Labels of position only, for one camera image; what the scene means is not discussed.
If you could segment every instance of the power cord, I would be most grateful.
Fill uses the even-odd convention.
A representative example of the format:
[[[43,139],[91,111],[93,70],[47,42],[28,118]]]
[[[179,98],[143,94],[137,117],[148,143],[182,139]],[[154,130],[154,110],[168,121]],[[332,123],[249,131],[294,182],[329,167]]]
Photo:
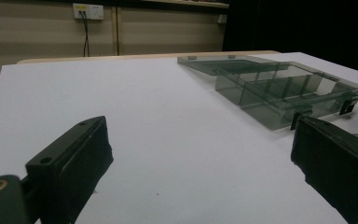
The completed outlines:
[[[88,56],[90,56],[90,45],[89,45],[89,24],[87,23],[87,15],[85,11],[79,12],[84,24],[84,29],[86,31],[86,39],[84,41],[84,47],[83,47],[83,57],[86,57],[86,46],[87,46],[87,53]]]

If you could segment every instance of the black plastic part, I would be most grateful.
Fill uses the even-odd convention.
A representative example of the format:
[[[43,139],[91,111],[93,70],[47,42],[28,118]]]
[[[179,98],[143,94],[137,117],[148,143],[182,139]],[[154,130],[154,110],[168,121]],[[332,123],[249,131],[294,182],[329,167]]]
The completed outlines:
[[[357,102],[358,102],[358,99],[346,100],[344,102],[344,104],[342,105],[341,111],[339,111],[339,115],[351,113]]]
[[[0,176],[0,223],[31,223],[22,196],[21,182],[14,175]]]
[[[75,222],[112,161],[104,117],[78,123],[32,158],[26,169],[42,223]]]
[[[349,222],[358,222],[358,137],[326,121],[300,117],[292,161]]]

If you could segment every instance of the dark background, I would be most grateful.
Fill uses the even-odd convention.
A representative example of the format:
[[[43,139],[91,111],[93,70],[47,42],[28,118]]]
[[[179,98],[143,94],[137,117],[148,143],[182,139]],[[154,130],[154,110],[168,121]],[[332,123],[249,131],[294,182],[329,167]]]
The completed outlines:
[[[358,1],[231,0],[223,50],[261,49],[358,70]]]

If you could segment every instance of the wooden shelf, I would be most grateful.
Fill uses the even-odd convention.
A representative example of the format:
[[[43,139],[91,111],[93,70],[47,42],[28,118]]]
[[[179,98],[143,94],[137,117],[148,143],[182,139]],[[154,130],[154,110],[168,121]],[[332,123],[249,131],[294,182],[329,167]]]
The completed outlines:
[[[213,3],[213,2],[194,2],[190,0],[144,0],[147,2],[160,2],[160,3],[171,3],[180,5],[200,6],[200,7],[220,7],[228,8],[228,4],[224,3]]]

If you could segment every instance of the plastic organizer box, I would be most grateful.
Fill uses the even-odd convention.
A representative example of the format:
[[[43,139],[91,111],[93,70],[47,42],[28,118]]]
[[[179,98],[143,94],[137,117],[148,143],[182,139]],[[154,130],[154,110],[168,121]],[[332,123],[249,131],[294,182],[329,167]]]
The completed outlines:
[[[178,63],[216,76],[215,89],[271,130],[314,118],[352,112],[358,84],[294,62],[250,56],[180,57]]]

